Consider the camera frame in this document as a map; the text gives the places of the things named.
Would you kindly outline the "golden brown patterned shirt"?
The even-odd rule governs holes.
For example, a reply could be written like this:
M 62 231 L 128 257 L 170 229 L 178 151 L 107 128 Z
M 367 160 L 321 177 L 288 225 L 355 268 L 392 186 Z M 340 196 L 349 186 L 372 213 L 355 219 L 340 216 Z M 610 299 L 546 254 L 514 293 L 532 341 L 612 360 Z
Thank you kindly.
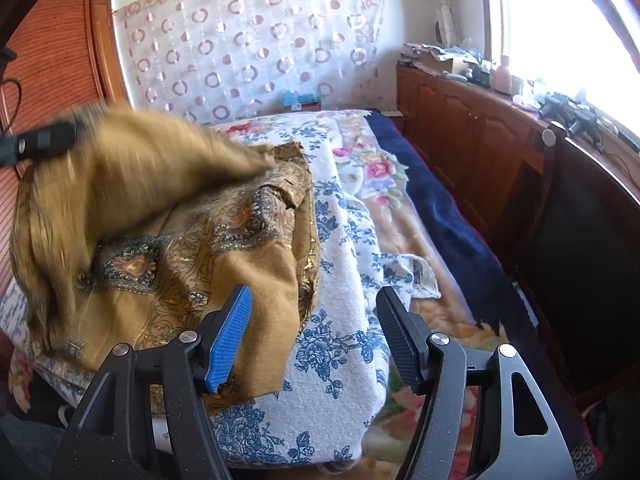
M 167 344 L 243 284 L 250 322 L 209 407 L 279 391 L 318 282 L 303 148 L 245 145 L 126 105 L 63 119 L 76 144 L 26 170 L 12 226 L 35 366 L 79 398 L 115 344 Z

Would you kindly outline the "red-brown wooden wardrobe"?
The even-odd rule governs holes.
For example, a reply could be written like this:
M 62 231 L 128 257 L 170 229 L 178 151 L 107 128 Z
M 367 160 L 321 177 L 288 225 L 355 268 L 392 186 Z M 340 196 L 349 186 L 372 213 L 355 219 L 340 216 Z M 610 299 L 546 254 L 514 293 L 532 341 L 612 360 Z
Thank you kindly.
M 16 54 L 3 76 L 1 131 L 44 124 L 66 108 L 126 100 L 111 0 L 38 0 L 8 41 Z

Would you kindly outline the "navy blue bed blanket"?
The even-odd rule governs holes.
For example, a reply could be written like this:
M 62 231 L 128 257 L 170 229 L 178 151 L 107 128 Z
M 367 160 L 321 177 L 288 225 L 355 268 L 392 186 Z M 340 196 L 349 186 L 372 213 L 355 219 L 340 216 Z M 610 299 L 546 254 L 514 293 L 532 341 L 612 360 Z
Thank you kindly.
M 426 166 L 420 155 L 379 112 L 367 117 L 380 147 L 408 168 L 408 195 L 422 226 L 461 288 L 476 324 L 503 327 L 506 338 L 520 352 L 559 424 L 578 479 L 591 479 L 602 463 L 586 423 L 561 386 L 520 295 L 510 278 L 474 228 L 460 214 L 456 202 Z

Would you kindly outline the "circle patterned sheer curtain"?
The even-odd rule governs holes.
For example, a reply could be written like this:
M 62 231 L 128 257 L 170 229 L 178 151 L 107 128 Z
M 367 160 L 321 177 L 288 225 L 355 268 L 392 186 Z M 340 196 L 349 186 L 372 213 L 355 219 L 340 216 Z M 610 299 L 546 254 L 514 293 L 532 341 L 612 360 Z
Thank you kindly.
M 114 15 L 137 108 L 213 125 L 311 96 L 376 107 L 384 0 L 138 0 Z

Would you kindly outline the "blue tissue box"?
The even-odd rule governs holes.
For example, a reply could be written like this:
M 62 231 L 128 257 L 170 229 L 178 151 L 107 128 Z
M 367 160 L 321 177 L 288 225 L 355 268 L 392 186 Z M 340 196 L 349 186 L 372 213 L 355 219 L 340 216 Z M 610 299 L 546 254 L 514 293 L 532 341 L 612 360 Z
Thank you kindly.
M 283 113 L 318 112 L 321 110 L 321 99 L 315 93 L 283 90 L 279 96 L 279 106 Z

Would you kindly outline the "brown wooden sideboard cabinet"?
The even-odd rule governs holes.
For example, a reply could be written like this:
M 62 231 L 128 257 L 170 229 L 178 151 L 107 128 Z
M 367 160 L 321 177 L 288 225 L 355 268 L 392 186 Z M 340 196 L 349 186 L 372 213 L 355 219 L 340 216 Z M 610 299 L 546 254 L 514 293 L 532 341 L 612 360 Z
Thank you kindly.
M 496 92 L 414 67 L 396 67 L 404 135 L 492 248 L 529 225 L 548 124 Z

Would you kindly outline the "black tripod gadget on sill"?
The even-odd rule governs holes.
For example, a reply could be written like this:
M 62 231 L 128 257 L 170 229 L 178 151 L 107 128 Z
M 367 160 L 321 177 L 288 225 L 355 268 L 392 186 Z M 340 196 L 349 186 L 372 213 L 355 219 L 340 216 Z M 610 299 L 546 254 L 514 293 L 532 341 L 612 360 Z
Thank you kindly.
M 595 148 L 603 146 L 596 113 L 589 106 L 576 104 L 564 94 L 547 93 L 540 102 L 538 115 L 542 119 L 555 120 L 561 124 L 571 138 L 585 134 Z

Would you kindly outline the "white plastic jug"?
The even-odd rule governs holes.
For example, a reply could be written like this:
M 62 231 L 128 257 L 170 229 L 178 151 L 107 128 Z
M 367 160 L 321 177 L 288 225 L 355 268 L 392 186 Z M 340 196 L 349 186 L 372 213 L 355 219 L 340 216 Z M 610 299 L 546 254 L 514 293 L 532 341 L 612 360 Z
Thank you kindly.
M 512 74 L 510 58 L 506 54 L 501 55 L 500 62 L 491 69 L 490 86 L 495 92 L 510 96 L 512 92 Z

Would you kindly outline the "cardboard box with clutter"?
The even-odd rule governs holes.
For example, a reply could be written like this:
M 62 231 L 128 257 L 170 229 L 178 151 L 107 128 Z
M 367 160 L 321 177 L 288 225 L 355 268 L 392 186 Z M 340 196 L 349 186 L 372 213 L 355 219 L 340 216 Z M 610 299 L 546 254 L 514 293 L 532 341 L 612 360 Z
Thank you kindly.
M 478 64 L 470 52 L 458 47 L 442 48 L 432 44 L 404 44 L 401 59 L 424 72 L 465 76 Z

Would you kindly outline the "window with wooden frame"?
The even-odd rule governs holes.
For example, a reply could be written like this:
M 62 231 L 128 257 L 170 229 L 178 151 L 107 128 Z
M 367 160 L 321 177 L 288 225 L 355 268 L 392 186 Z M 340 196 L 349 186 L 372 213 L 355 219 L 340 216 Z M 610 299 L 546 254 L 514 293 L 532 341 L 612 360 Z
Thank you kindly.
M 639 19 L 626 0 L 489 0 L 512 73 L 639 134 Z

